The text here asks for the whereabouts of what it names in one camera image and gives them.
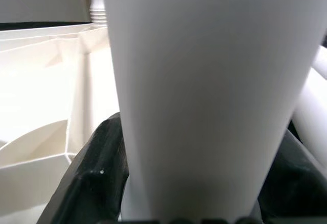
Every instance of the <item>white rod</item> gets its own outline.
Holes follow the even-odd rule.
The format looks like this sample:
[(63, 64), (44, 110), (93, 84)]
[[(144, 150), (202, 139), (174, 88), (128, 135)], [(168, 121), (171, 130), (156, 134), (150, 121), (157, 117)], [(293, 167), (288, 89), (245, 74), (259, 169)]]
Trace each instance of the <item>white rod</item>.
[(91, 20), (97, 27), (107, 26), (106, 10), (104, 7), (104, 0), (91, 0), (90, 5)]
[(248, 215), (327, 0), (105, 0), (130, 170), (122, 218)]

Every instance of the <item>white tube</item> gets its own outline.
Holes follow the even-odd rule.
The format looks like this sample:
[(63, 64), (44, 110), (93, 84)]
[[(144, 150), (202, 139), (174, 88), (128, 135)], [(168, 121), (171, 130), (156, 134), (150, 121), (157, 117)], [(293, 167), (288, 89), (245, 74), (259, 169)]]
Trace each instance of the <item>white tube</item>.
[(105, 0), (130, 169), (122, 218), (248, 215), (327, 0)]
[(311, 68), (293, 114), (304, 146), (327, 168), (327, 80)]

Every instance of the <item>white plastic compartment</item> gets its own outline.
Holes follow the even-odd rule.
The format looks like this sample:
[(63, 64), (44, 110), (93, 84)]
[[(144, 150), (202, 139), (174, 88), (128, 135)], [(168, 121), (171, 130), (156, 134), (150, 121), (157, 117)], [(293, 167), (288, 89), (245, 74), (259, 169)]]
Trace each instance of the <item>white plastic compartment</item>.
[(107, 29), (79, 27), (11, 32), (0, 51), (0, 223), (35, 223), (76, 153), (119, 111)]

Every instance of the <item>white plastic surface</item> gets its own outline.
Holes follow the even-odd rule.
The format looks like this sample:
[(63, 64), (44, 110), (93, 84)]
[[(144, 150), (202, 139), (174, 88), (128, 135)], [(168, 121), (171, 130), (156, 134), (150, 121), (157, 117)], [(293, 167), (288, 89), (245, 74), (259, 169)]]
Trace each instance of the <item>white plastic surface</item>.
[(250, 213), (326, 2), (105, 0), (130, 172), (123, 220)]

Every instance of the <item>gray wall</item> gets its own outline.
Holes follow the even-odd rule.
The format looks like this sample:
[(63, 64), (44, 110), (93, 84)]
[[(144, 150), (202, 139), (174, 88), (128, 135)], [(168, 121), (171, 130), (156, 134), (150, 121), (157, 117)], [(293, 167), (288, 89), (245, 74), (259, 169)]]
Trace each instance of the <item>gray wall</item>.
[(0, 23), (90, 21), (90, 0), (0, 0)]

